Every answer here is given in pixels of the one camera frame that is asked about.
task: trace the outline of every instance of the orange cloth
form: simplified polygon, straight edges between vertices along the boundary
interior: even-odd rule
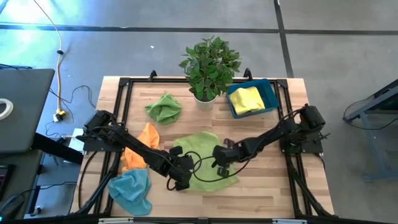
[[[152,149],[159,149],[159,138],[159,133],[154,125],[147,123],[137,139]],[[122,172],[131,169],[145,169],[147,166],[144,159],[128,147],[125,148],[120,161],[123,163]]]

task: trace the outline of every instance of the white pot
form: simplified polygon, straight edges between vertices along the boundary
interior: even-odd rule
[[[199,110],[209,111],[209,110],[213,109],[213,104],[216,101],[218,96],[216,96],[213,100],[208,101],[208,102],[202,102],[202,101],[198,100],[195,96],[193,96],[193,97],[197,103],[197,108],[199,108]]]

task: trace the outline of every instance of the yellow cloth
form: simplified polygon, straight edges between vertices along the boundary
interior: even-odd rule
[[[147,123],[137,139],[150,148],[159,149],[159,133],[153,124]],[[123,163],[122,172],[131,169],[145,169],[147,166],[144,159],[128,147],[125,148],[120,161]]]
[[[266,107],[261,99],[260,93],[255,86],[249,88],[238,88],[229,94],[236,114],[244,114],[248,111],[263,110]]]

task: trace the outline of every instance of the yellow cable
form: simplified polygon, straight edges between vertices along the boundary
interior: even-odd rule
[[[57,31],[58,34],[58,38],[60,39],[60,49],[62,51],[62,39],[61,39],[61,35],[57,29],[57,26],[53,23],[53,21],[51,20],[51,18],[49,17],[49,15],[47,15],[47,13],[45,13],[45,11],[42,9],[42,7],[37,3],[36,0],[33,0],[36,5],[42,10],[42,12],[45,14],[45,16],[47,16],[47,18],[49,19],[49,21],[52,23],[52,25],[54,26],[55,31]],[[60,64],[61,64],[61,54],[58,54],[58,60],[57,60],[57,82],[58,82],[58,96],[57,97],[57,113],[61,112],[61,75],[60,75]]]

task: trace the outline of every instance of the blue bin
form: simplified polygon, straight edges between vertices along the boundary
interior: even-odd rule
[[[258,89],[261,99],[264,102],[264,106],[266,108],[264,110],[247,112],[247,113],[244,113],[241,115],[236,114],[234,106],[232,105],[231,99],[229,98],[229,94],[233,93],[238,88],[249,88],[252,86],[255,86]],[[275,93],[274,93],[274,91],[272,91],[272,87],[271,87],[271,84],[269,84],[268,79],[254,80],[254,81],[250,81],[250,82],[230,85],[228,87],[228,92],[226,94],[226,98],[228,99],[229,107],[231,108],[232,115],[235,119],[244,118],[247,116],[272,111],[279,106],[279,103],[276,99]]]

